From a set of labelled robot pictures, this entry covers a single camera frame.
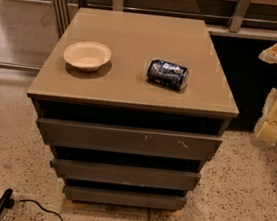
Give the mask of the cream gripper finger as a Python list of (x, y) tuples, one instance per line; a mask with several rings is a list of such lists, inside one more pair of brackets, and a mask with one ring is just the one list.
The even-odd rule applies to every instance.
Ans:
[(277, 125), (265, 121), (257, 126), (255, 136), (268, 144), (277, 143)]
[(265, 63), (277, 64), (277, 43), (260, 52), (258, 58)]

